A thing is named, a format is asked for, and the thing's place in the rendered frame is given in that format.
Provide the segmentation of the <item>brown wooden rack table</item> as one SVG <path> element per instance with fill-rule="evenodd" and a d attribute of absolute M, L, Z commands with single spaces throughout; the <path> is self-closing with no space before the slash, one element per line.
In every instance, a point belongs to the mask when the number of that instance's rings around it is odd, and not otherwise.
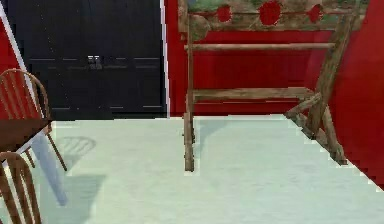
<path fill-rule="evenodd" d="M 361 28 L 370 0 L 177 0 L 178 31 L 184 34 L 187 53 L 187 91 L 184 119 L 184 170 L 195 167 L 194 105 L 200 100 L 298 99 L 285 113 L 310 139 L 326 149 L 340 165 L 347 163 L 338 142 L 328 106 L 340 63 L 351 34 Z M 205 43 L 211 31 L 330 31 L 327 42 L 314 43 Z M 316 88 L 229 88 L 194 87 L 193 54 L 220 50 L 307 50 L 324 49 Z"/>

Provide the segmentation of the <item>dark brown table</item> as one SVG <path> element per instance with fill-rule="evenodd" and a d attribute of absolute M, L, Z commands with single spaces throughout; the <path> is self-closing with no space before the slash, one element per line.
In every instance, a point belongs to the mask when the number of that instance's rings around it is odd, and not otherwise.
<path fill-rule="evenodd" d="M 48 140 L 43 131 L 50 123 L 50 119 L 0 120 L 0 152 L 11 151 L 21 154 L 30 147 L 58 204 L 65 206 L 68 198 L 63 189 L 55 158 L 49 151 Z"/>

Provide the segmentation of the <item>black double door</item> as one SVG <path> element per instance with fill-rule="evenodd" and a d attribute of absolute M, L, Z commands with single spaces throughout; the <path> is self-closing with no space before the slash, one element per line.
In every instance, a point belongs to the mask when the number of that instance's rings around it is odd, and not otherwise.
<path fill-rule="evenodd" d="M 160 0 L 0 0 L 56 120 L 166 114 Z"/>

